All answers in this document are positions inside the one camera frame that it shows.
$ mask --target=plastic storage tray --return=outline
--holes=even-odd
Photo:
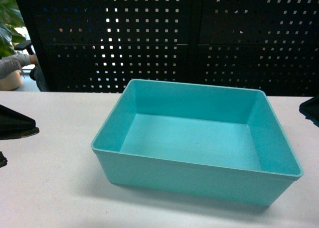
[[[132,80],[92,149],[113,184],[266,206],[303,174],[259,90]]]

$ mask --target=perforated metal screen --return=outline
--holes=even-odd
[[[17,0],[54,91],[132,78],[319,93],[319,0]]]

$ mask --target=bin bottom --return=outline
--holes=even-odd
[[[136,114],[122,153],[261,170],[247,124]]]

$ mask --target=black plastic part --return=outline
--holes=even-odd
[[[142,78],[319,93],[319,0],[17,0],[51,91]]]
[[[8,160],[4,157],[3,153],[0,152],[0,167],[4,167],[8,164]]]
[[[299,106],[299,111],[319,127],[319,95]]]
[[[0,105],[0,140],[16,139],[39,133],[35,120]]]
[[[18,45],[14,47],[15,50],[27,50],[29,55],[33,55],[34,52],[32,50],[32,42],[31,40],[25,40],[23,42],[20,42]]]

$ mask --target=black perforated panel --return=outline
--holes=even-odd
[[[53,91],[132,78],[319,93],[319,0],[17,0]]]

